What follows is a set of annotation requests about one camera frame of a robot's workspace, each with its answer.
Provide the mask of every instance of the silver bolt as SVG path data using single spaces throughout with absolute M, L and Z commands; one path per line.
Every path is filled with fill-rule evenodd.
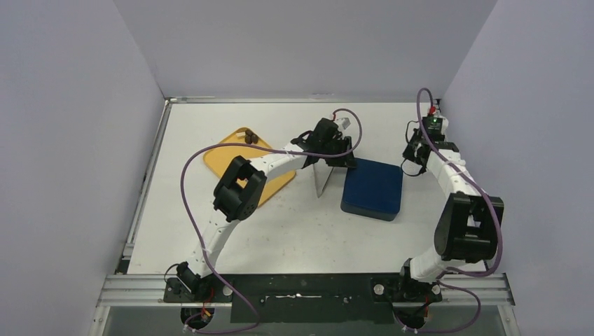
M 225 286 L 225 287 L 223 287 L 223 294 L 229 296 L 229 295 L 233 294 L 233 291 L 231 290 L 231 288 Z
M 383 295 L 384 293 L 384 286 L 380 285 L 379 283 L 373 287 L 373 292 L 376 295 Z

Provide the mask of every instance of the white wall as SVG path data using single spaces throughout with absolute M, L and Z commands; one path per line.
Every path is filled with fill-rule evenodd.
M 0 4 L 0 334 L 86 335 L 163 98 L 116 7 Z
M 594 1 L 499 0 L 443 110 L 478 182 L 506 203 L 522 335 L 592 335 Z
M 165 96 L 438 97 L 496 0 L 114 0 Z

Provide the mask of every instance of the blue lid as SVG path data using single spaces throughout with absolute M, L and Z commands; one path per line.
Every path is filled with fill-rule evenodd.
M 392 164 L 357 158 L 349 169 L 340 208 L 348 213 L 392 221 L 400 212 L 402 170 Z

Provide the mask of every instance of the white table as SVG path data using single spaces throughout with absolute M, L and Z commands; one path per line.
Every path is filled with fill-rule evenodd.
M 238 127 L 249 127 L 280 148 L 340 107 L 352 109 L 363 123 L 364 137 L 356 157 L 400 164 L 406 122 L 416 119 L 414 104 L 173 104 L 128 274 L 162 274 L 195 248 L 198 238 L 179 191 L 181 168 L 194 152 L 219 142 Z M 346 133 L 355 140 L 357 126 Z M 404 168 L 411 173 L 418 170 L 410 163 Z M 238 225 L 217 270 L 244 274 L 398 272 L 407 258 L 433 244 L 446 197 L 431 174 L 405 176 L 401 212 L 392 222 L 342 212 L 344 178 L 345 171 L 336 169 L 318 199 L 312 168 L 298 171 L 292 182 Z M 197 158 L 188 170 L 186 192 L 200 228 L 211 215 L 216 183 L 215 175 Z M 484 270 L 484 266 L 478 263 L 466 269 Z

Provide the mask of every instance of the brown object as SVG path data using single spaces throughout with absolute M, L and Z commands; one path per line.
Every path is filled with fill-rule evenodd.
M 246 138 L 248 137 L 248 131 L 251 133 L 251 141 L 254 141 L 254 137 L 256 137 L 256 141 L 258 142 L 258 146 L 264 148 L 272 148 L 270 145 L 264 141 L 264 139 L 260 139 L 259 136 L 255 135 L 250 129 L 246 127 L 241 127 L 238 130 L 234 131 L 233 133 L 229 134 L 225 139 L 223 139 L 220 144 L 240 144 L 242 142 L 246 142 L 246 140 L 241 139 L 237 136 L 237 133 L 245 132 Z M 209 169 L 217 175 L 219 178 L 223 176 L 225 170 L 231 163 L 234 157 L 241 155 L 246 159 L 257 158 L 262 155 L 266 155 L 268 152 L 264 150 L 259 150 L 255 148 L 249 147 L 218 147 L 215 149 L 211 149 L 204 154 L 204 163 Z M 281 190 L 284 186 L 286 186 L 291 180 L 295 177 L 296 173 L 294 171 L 290 171 L 286 174 L 283 174 L 274 180 L 268 181 L 266 186 L 264 187 L 264 191 L 262 192 L 262 196 L 260 197 L 260 202 L 258 206 L 266 203 L 272 196 L 274 196 L 279 190 Z M 245 187 L 245 181 L 238 181 L 238 183 Z

